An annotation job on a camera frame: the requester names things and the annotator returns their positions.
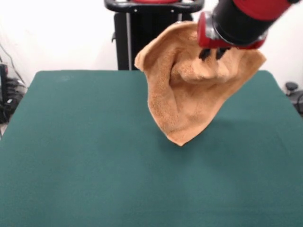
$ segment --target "black stand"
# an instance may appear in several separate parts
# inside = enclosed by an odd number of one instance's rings
[[[105,6],[115,12],[115,33],[119,70],[137,70],[137,53],[164,29],[177,21],[192,21],[190,13],[202,9],[204,0],[193,3],[143,4],[105,0]]]

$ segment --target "green tablecloth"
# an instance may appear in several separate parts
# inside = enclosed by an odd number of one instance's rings
[[[303,122],[258,72],[183,147],[145,76],[40,72],[0,142],[0,227],[303,227]]]

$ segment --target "white wall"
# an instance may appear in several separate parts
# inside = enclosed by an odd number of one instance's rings
[[[217,4],[205,1],[204,10]],[[103,0],[0,0],[0,6],[5,9],[0,42],[27,84],[39,70],[117,69],[114,12]],[[302,3],[274,24],[261,51],[267,57],[262,69],[272,72],[280,86],[288,80],[303,86]]]

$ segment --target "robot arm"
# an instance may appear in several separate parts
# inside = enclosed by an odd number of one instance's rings
[[[202,12],[198,43],[204,60],[216,48],[217,59],[231,47],[258,49],[267,30],[292,4],[300,0],[219,0],[213,12]]]

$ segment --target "orange towel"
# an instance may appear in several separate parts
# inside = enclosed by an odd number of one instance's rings
[[[216,50],[199,59],[197,23],[175,23],[146,45],[135,66],[148,84],[148,108],[166,137],[179,146],[201,133],[224,102],[265,62],[258,50]]]

